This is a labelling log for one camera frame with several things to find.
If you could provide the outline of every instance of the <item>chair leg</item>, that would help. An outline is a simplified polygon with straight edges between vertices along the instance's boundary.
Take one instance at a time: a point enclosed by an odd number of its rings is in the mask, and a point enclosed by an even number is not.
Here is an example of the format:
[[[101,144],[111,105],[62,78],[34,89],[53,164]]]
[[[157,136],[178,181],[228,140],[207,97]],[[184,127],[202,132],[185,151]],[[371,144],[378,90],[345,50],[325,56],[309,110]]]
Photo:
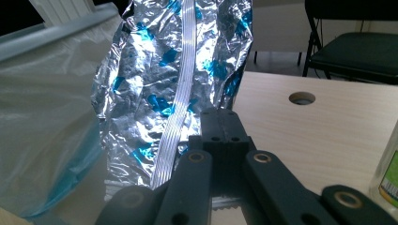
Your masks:
[[[302,70],[302,77],[307,77],[308,73],[308,64],[310,62],[311,53],[313,52],[314,47],[314,34],[310,34],[310,39],[308,40],[308,48],[307,55],[305,55],[304,69]]]
[[[257,63],[257,51],[254,52],[254,63]]]
[[[302,56],[302,52],[298,53],[298,67],[301,64],[301,56]]]

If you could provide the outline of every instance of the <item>screw hole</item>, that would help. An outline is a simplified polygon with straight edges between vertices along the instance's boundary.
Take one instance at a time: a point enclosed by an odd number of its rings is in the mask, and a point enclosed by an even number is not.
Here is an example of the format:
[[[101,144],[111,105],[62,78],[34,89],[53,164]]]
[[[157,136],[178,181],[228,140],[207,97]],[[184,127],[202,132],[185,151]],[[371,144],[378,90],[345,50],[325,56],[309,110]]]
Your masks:
[[[348,208],[362,208],[362,201],[357,196],[346,191],[337,191],[334,193],[334,199]]]
[[[188,159],[189,159],[191,162],[200,162],[200,161],[202,161],[203,159],[205,159],[205,156],[202,155],[202,154],[200,154],[200,153],[192,153],[192,154],[190,154],[190,155],[188,156]]]
[[[261,163],[267,163],[271,162],[271,157],[267,156],[266,154],[259,153],[254,155],[254,160],[261,162]]]
[[[186,225],[186,224],[188,224],[189,220],[190,220],[190,218],[183,213],[175,214],[172,217],[173,225]]]
[[[320,221],[317,217],[311,214],[303,214],[301,215],[301,221],[306,225],[320,225]]]

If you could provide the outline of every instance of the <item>chair backrest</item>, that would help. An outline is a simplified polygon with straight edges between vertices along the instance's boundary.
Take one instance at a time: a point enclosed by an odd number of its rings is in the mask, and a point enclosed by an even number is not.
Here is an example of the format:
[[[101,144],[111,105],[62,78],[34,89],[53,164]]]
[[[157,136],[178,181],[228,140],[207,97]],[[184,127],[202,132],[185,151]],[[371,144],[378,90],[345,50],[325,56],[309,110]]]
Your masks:
[[[397,0],[305,0],[309,18],[398,21]]]

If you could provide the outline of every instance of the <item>crumpled aluminum foil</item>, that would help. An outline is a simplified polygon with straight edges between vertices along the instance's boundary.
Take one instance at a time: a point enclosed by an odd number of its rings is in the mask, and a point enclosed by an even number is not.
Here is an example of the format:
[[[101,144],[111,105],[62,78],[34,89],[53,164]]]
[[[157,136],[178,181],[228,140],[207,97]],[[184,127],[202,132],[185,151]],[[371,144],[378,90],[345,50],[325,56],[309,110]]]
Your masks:
[[[107,196],[170,178],[199,112],[232,108],[252,34],[251,0],[135,0],[94,79]]]

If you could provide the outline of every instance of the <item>hole in table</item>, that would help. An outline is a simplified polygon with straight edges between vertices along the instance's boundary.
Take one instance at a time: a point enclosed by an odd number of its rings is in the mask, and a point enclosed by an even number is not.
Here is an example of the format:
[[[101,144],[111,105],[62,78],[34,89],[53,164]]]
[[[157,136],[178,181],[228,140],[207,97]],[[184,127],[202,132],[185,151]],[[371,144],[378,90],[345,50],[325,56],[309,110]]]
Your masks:
[[[309,105],[315,102],[315,96],[309,92],[295,92],[289,100],[296,105]]]

